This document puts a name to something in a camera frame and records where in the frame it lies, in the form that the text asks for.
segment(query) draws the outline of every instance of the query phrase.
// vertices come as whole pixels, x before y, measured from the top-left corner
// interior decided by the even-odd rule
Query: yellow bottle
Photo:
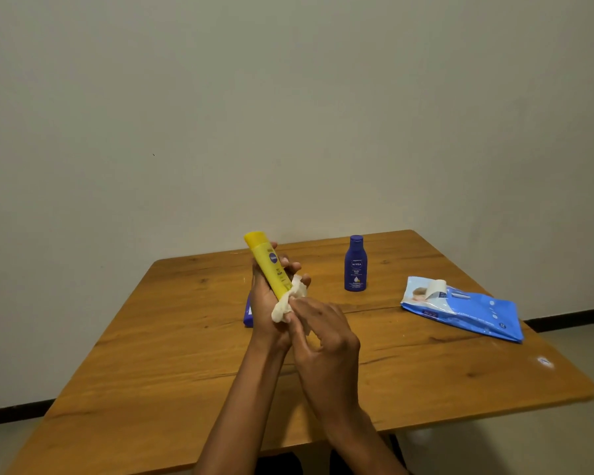
[[[262,273],[279,300],[293,286],[277,258],[273,246],[264,232],[250,232],[245,235],[245,242],[253,252],[255,261],[260,265]]]

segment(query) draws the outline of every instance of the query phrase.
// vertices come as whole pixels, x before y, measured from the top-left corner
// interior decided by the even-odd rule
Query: blue bottle
[[[363,237],[352,235],[345,254],[345,289],[363,291],[367,287],[367,254],[363,249]]]

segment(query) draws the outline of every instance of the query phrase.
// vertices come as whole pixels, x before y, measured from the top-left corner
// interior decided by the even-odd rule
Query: person's right arm
[[[286,318],[295,366],[330,444],[356,475],[406,474],[358,404],[360,343],[341,309],[311,298],[289,303],[293,313]],[[321,340],[320,349],[308,344],[300,318]]]

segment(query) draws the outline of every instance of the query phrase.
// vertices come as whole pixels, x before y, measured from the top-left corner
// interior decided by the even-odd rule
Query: beige wall
[[[156,259],[406,228],[594,308],[594,0],[0,0],[0,406]]]

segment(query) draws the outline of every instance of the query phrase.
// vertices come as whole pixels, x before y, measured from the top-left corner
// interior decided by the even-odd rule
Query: table top
[[[302,263],[309,295],[338,303],[360,338],[359,400],[377,430],[594,398],[589,378],[525,324],[516,344],[402,310],[410,275],[486,293],[417,233],[365,236],[360,293],[343,289],[348,244],[299,242],[278,253]],[[250,260],[241,249],[155,262],[8,473],[137,474],[195,463],[251,336],[242,323]],[[262,450],[321,439],[289,352]]]

